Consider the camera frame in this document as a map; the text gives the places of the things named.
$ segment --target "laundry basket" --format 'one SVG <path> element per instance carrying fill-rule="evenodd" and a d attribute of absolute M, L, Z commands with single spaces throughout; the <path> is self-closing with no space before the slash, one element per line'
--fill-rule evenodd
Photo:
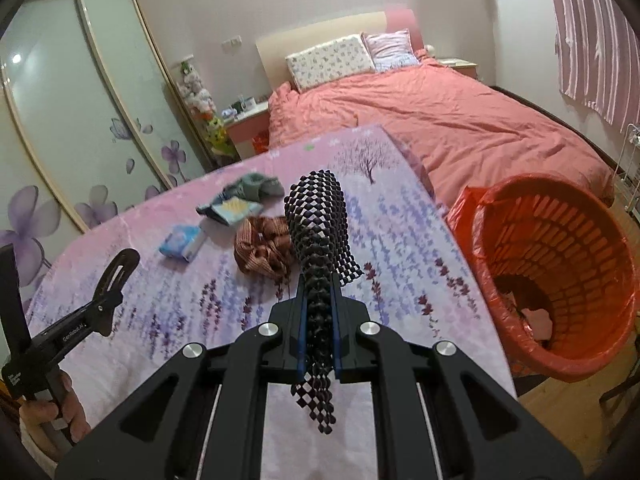
<path fill-rule="evenodd" d="M 489 189 L 471 229 L 470 264 L 512 363 L 567 382 L 606 366 L 622 348 L 636 309 L 634 263 L 626 240 L 593 195 L 548 175 L 524 174 Z M 544 348 L 518 308 L 546 309 Z"/>

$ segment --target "pink pillow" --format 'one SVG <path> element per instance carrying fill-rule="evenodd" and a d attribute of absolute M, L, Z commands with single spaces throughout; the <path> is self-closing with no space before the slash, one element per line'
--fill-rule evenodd
<path fill-rule="evenodd" d="M 408 28 L 385 34 L 364 33 L 362 40 L 374 62 L 414 53 Z"/>

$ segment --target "bedside table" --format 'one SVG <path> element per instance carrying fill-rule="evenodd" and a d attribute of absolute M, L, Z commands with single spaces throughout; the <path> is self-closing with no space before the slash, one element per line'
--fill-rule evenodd
<path fill-rule="evenodd" d="M 478 79 L 478 64 L 459 59 L 457 57 L 448 57 L 445 59 L 437 60 L 440 64 L 452 68 L 456 72 L 460 72 L 462 75 L 466 75 L 472 79 Z"/>
<path fill-rule="evenodd" d="M 255 155 L 254 137 L 269 135 L 269 116 L 269 102 L 265 101 L 236 115 L 233 122 L 225 124 L 226 132 L 242 160 Z"/>

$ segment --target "floral pillow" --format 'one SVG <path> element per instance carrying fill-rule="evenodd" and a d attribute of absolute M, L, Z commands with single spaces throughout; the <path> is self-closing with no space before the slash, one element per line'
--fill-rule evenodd
<path fill-rule="evenodd" d="M 286 57 L 299 92 L 350 75 L 373 73 L 373 61 L 359 34 L 322 43 Z"/>

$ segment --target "scrunchie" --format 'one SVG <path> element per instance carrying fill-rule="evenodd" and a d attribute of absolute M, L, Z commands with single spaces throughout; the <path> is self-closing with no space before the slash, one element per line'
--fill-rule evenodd
<path fill-rule="evenodd" d="M 236 263 L 242 272 L 277 280 L 289 274 L 293 252 L 284 216 L 246 218 L 236 231 Z"/>

